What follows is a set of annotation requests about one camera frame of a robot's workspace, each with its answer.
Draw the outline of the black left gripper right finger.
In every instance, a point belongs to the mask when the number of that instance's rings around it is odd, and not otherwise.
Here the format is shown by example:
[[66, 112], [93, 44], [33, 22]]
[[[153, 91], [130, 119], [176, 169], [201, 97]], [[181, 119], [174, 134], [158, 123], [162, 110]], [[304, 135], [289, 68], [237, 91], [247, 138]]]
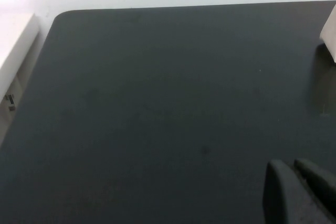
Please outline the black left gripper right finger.
[[305, 158], [295, 159], [294, 168], [318, 207], [335, 223], [335, 174]]

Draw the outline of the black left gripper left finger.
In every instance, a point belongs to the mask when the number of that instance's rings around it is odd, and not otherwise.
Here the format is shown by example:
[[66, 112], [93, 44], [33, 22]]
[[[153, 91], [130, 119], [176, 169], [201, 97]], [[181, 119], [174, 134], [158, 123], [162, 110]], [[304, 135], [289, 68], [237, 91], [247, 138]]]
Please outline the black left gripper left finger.
[[295, 172], [281, 160], [267, 164], [263, 192], [265, 223], [311, 223], [311, 197]]

